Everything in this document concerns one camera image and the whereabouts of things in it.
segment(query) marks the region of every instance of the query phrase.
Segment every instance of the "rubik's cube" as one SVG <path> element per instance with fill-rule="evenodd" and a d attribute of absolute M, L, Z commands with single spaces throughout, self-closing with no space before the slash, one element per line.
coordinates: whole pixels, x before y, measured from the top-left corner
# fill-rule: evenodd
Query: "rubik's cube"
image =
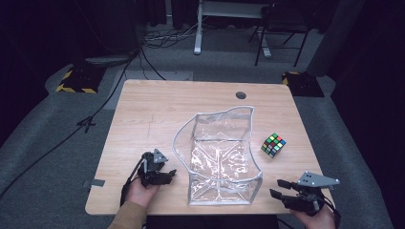
<path fill-rule="evenodd" d="M 285 145 L 286 142 L 280 136 L 274 133 L 266 139 L 265 143 L 263 143 L 262 150 L 270 157 L 274 157 Z"/>

